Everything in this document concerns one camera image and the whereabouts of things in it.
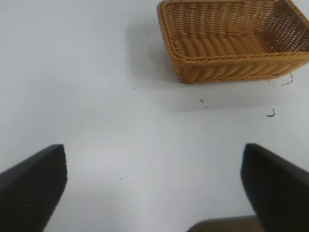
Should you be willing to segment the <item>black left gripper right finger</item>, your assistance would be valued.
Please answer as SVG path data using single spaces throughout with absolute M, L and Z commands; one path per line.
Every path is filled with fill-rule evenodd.
M 309 230 L 309 173 L 257 144 L 246 144 L 241 181 L 264 231 Z

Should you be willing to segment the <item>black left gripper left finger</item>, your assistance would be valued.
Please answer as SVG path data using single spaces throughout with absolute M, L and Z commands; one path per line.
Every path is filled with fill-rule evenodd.
M 0 230 L 42 232 L 67 184 L 63 145 L 50 145 L 0 174 Z

